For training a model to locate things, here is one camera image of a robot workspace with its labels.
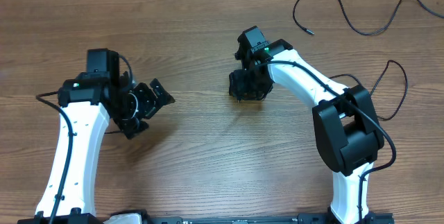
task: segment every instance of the black bracket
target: black bracket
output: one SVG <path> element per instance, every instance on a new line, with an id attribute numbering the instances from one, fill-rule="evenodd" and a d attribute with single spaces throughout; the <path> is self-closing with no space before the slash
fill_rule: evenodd
<path id="1" fill-rule="evenodd" d="M 150 119 L 162 106 L 175 102 L 157 79 L 150 83 L 153 90 L 145 83 L 134 88 L 128 72 L 120 75 L 119 54 L 115 51 L 88 50 L 86 70 L 63 83 L 58 92 L 59 105 L 102 103 L 128 139 L 148 128 L 142 119 Z"/>
<path id="2" fill-rule="evenodd" d="M 273 81 L 267 67 L 257 69 L 256 64 L 269 62 L 274 55 L 293 47 L 284 40 L 270 44 L 257 26 L 242 32 L 237 41 L 239 49 L 234 57 L 241 61 L 242 69 L 230 73 L 228 93 L 238 101 L 263 100 L 273 89 Z"/>
<path id="3" fill-rule="evenodd" d="M 364 87 L 347 89 L 343 96 L 379 124 L 370 94 Z M 378 150 L 384 146 L 382 133 L 339 97 L 321 101 L 312 112 L 316 147 L 332 171 L 348 176 L 354 169 L 377 159 Z M 355 116 L 355 120 L 343 126 L 340 115 Z"/>

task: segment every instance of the cable connector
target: cable connector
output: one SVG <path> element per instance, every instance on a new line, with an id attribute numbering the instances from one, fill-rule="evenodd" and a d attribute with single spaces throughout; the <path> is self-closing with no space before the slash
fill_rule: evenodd
<path id="1" fill-rule="evenodd" d="M 306 33 L 308 33 L 310 35 L 314 35 L 314 32 L 312 32 L 311 30 L 309 30 L 307 28 L 304 29 L 304 32 L 306 32 Z"/>

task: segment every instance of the wood grain surface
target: wood grain surface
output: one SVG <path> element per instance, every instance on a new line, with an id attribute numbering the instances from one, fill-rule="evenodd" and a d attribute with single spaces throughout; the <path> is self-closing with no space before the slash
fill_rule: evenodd
<path id="1" fill-rule="evenodd" d="M 444 0 L 423 1 L 444 13 Z M 292 21 L 294 2 L 0 0 L 0 223 L 33 216 L 51 171 L 58 115 L 34 95 L 57 90 L 85 70 L 87 49 L 104 47 L 125 55 L 138 81 L 158 78 L 176 103 L 133 140 L 104 138 L 98 216 L 131 208 L 182 217 L 324 212 L 332 175 L 316 150 L 311 110 L 279 85 L 263 102 L 228 95 L 228 74 L 240 68 L 236 39 L 254 25 L 326 76 L 352 73 L 367 88 L 387 60 L 404 66 L 409 94 L 382 123 L 398 159 L 371 175 L 368 204 L 397 223 L 443 223 L 444 20 L 405 0 L 388 31 L 364 37 L 336 0 L 302 0 L 297 17 L 310 36 Z M 371 31 L 398 0 L 343 2 L 353 24 Z M 390 67 L 373 96 L 377 113 L 390 115 L 403 89 L 401 71 Z M 385 145 L 376 164 L 390 156 Z"/>

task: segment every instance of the black cable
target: black cable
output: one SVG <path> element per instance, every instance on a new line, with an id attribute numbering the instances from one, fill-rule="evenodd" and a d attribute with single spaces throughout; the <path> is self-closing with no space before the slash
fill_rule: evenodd
<path id="1" fill-rule="evenodd" d="M 299 1 L 300 1 L 300 0 L 297 0 L 296 3 L 294 4 L 294 7 L 293 7 L 293 20 L 294 20 L 294 22 L 296 23 L 296 25 L 298 25 L 298 26 L 299 26 L 304 32 L 306 32 L 306 33 L 308 33 L 308 34 L 310 34 L 310 35 L 314 35 L 314 33 L 313 33 L 311 30 L 305 28 L 304 26 L 301 26 L 301 25 L 299 24 L 299 22 L 296 20 L 295 11 L 296 11 L 296 6 L 298 5 Z M 441 14 L 439 14 L 439 13 L 436 13 L 436 12 L 430 10 L 430 9 L 429 9 L 427 6 L 425 6 L 420 0 L 416 0 L 416 1 L 417 1 L 417 2 L 420 4 L 420 6 L 421 6 L 424 10 L 426 10 L 427 12 L 433 14 L 434 16 L 437 16 L 437 17 L 440 17 L 440 18 L 444 19 L 444 15 L 441 15 Z M 361 35 L 364 35 L 364 36 L 371 36 L 371 35 L 376 35 L 376 34 L 382 33 L 382 32 L 384 32 L 385 30 L 387 30 L 387 28 L 390 26 L 391 22 L 392 22 L 393 19 L 395 18 L 396 12 L 398 11 L 398 8 L 400 7 L 400 4 L 401 4 L 402 0 L 399 0 L 398 4 L 397 4 L 396 7 L 395 7 L 395 10 L 393 11 L 393 14 L 391 15 L 391 17 L 390 17 L 390 19 L 389 19 L 389 21 L 388 21 L 388 23 L 387 23 L 385 26 L 383 26 L 382 28 L 380 28 L 379 30 L 376 30 L 376 31 L 374 31 L 374 32 L 372 32 L 372 33 L 365 33 L 365 32 L 361 32 L 361 31 L 357 30 L 357 29 L 352 25 L 352 23 L 350 22 L 350 20 L 348 19 L 347 14 L 345 13 L 345 10 L 344 10 L 344 7 L 343 7 L 343 4 L 342 4 L 342 1 L 341 1 L 341 0 L 338 0 L 338 2 L 339 2 L 339 5 L 340 5 L 340 7 L 341 7 L 342 14 L 344 15 L 345 20 L 347 21 L 347 24 L 350 26 L 350 28 L 353 29 L 353 30 L 354 30 L 355 32 L 357 32 L 358 34 L 361 34 Z"/>
<path id="2" fill-rule="evenodd" d="M 377 79 L 375 85 L 373 86 L 373 89 L 372 89 L 372 91 L 370 92 L 370 96 L 372 96 L 372 95 L 373 95 L 373 92 L 375 92 L 376 86 L 377 86 L 377 85 L 379 84 L 379 82 L 381 81 L 382 76 L 384 76 L 384 74 L 386 73 L 386 71 L 387 71 L 387 69 L 388 69 L 388 67 L 389 67 L 389 64 L 390 64 L 391 62 L 394 63 L 394 64 L 397 64 L 397 65 L 401 68 L 402 73 L 404 74 L 404 79 L 405 79 L 404 95 L 403 95 L 402 98 L 401 98 L 400 104 L 396 107 L 395 112 L 394 112 L 390 117 L 384 118 L 384 117 L 379 117 L 379 116 L 378 116 L 378 118 L 379 118 L 381 121 L 389 121 L 389 120 L 391 120 L 393 117 L 395 117 L 395 115 L 396 115 L 396 114 L 398 113 L 398 111 L 400 110 L 401 105 L 402 105 L 402 103 L 404 102 L 405 97 L 407 96 L 407 91 L 409 90 L 409 80 L 407 79 L 407 74 L 406 74 L 406 72 L 405 72 L 405 70 L 404 70 L 404 67 L 402 67 L 402 65 L 401 65 L 400 63 L 398 63 L 398 62 L 396 62 L 396 61 L 394 61 L 394 60 L 389 60 L 389 61 L 387 61 L 386 68 L 385 68 L 384 71 L 381 73 L 381 76 L 379 76 L 379 78 Z"/>
<path id="3" fill-rule="evenodd" d="M 63 119 L 65 120 L 65 122 L 67 123 L 68 126 L 68 151 L 67 151 L 67 158 L 65 160 L 65 166 L 63 168 L 63 172 L 62 172 L 62 178 L 60 179 L 60 184 L 58 186 L 58 191 L 57 194 L 55 195 L 55 202 L 54 202 L 54 207 L 53 207 L 53 211 L 51 212 L 51 217 L 49 218 L 49 224 L 53 224 L 54 222 L 54 218 L 56 217 L 57 214 L 57 210 L 58 210 L 58 206 L 60 204 L 60 200 L 62 198 L 62 194 L 63 194 L 63 187 L 65 186 L 65 181 L 67 180 L 67 174 L 68 174 L 68 168 L 69 168 L 69 162 L 71 161 L 71 154 L 72 154 L 72 146 L 73 146 L 73 142 L 74 142 L 74 133 L 72 130 L 72 125 L 71 125 L 71 121 L 69 120 L 68 116 L 66 115 L 66 113 L 57 105 L 44 100 L 42 97 L 44 96 L 51 96 L 51 95 L 56 95 L 58 92 L 49 92 L 49 93 L 43 93 L 40 95 L 35 96 L 35 99 L 37 99 L 38 101 L 52 107 L 54 110 L 57 110 L 63 117 Z"/>
<path id="4" fill-rule="evenodd" d="M 375 121 L 373 121 L 373 119 L 371 119 L 367 114 L 365 114 L 364 112 L 362 112 L 362 110 L 360 110 L 357 106 L 355 106 L 353 103 L 351 103 L 349 100 L 347 100 L 344 96 L 338 94 L 337 92 L 335 92 L 333 89 L 331 89 L 328 85 L 326 85 L 321 79 L 319 79 L 316 75 L 314 75 L 310 70 L 308 70 L 308 68 L 298 64 L 297 62 L 290 62 L 290 61 L 283 61 L 283 60 L 276 60 L 276 61 L 270 61 L 270 62 L 264 62 L 261 64 L 257 64 L 255 66 L 255 68 L 259 68 L 259 67 L 263 67 L 263 66 L 267 66 L 269 64 L 289 64 L 292 65 L 294 67 L 300 68 L 303 71 L 305 71 L 308 75 L 310 75 L 316 82 L 318 82 L 318 84 L 320 86 L 322 86 L 326 91 L 328 91 L 329 93 L 333 94 L 334 96 L 340 98 L 342 101 L 344 101 L 345 103 L 347 103 L 347 105 L 349 107 L 352 108 L 352 110 L 354 110 L 356 113 L 358 113 L 359 115 L 361 115 L 361 117 L 367 119 L 371 124 L 373 124 L 381 133 L 382 135 L 386 138 L 388 144 L 390 145 L 391 148 L 391 152 L 392 152 L 392 156 L 389 162 L 387 162 L 384 165 L 369 169 L 365 172 L 362 173 L 361 177 L 359 178 L 359 193 L 358 193 L 358 210 L 359 210 L 359 221 L 362 222 L 362 186 L 365 180 L 365 177 L 372 172 L 375 171 L 380 171 L 382 169 L 386 169 L 388 167 L 390 167 L 396 160 L 396 147 L 395 144 L 393 143 L 392 139 L 390 138 L 389 134 L 387 134 L 387 132 Z"/>
<path id="5" fill-rule="evenodd" d="M 402 65 L 401 65 L 400 63 L 398 63 L 398 62 L 396 62 L 396 61 L 394 61 L 394 60 L 389 60 L 389 61 L 387 61 L 386 68 L 383 70 L 383 72 L 381 73 L 381 75 L 380 75 L 379 78 L 377 79 L 375 85 L 373 85 L 373 89 L 372 89 L 372 91 L 370 92 L 370 96 L 373 95 L 373 92 L 375 91 L 376 86 L 378 86 L 379 82 L 380 82 L 381 79 L 382 79 L 382 76 L 384 76 L 384 74 L 386 73 L 386 71 L 387 71 L 387 69 L 388 69 L 388 67 L 389 67 L 389 64 L 390 64 L 391 62 L 394 63 L 394 64 L 397 64 L 397 65 L 401 68 L 402 73 L 404 74 L 404 79 L 405 79 L 404 95 L 402 95 L 402 99 L 401 99 L 400 103 L 399 103 L 398 106 L 396 107 L 395 112 L 394 112 L 390 117 L 385 118 L 385 117 L 377 116 L 377 118 L 378 118 L 379 120 L 381 120 L 381 121 L 389 121 L 389 120 L 391 120 L 393 117 L 395 117 L 395 115 L 396 115 L 396 114 L 398 113 L 398 111 L 400 110 L 402 104 L 404 103 L 404 99 L 405 99 L 405 97 L 407 96 L 407 91 L 409 90 L 409 79 L 407 78 L 407 74 L 406 74 L 406 72 L 405 72 L 405 70 L 404 70 L 404 67 L 402 67 Z M 361 82 L 359 81 L 359 79 L 358 79 L 357 77 L 353 76 L 352 74 L 339 74 L 339 75 L 332 76 L 332 77 L 330 77 L 330 78 L 333 79 L 333 78 L 338 78 L 338 77 L 342 77 L 342 76 L 349 76 L 349 77 L 353 78 L 353 79 L 356 81 L 356 83 L 358 83 L 359 85 L 362 85 Z"/>
<path id="6" fill-rule="evenodd" d="M 105 132 L 105 134 L 107 134 L 107 135 L 118 134 L 118 133 L 123 133 L 123 131 L 122 130 L 115 130 L 115 131 Z"/>
<path id="7" fill-rule="evenodd" d="M 349 77 L 353 78 L 353 80 L 355 80 L 356 83 L 358 83 L 358 85 L 361 85 L 363 87 L 361 81 L 359 81 L 359 79 L 357 77 L 353 76 L 352 74 L 339 74 L 339 75 L 331 76 L 329 78 L 333 79 L 333 78 L 339 78 L 339 77 L 342 77 L 342 76 L 349 76 Z"/>
<path id="8" fill-rule="evenodd" d="M 119 58 L 121 58 L 126 63 L 126 65 L 128 66 L 128 70 L 130 71 L 130 80 L 128 81 L 128 84 L 121 89 L 123 92 L 128 92 L 133 88 L 133 71 L 131 69 L 130 63 L 125 57 L 119 54 Z"/>

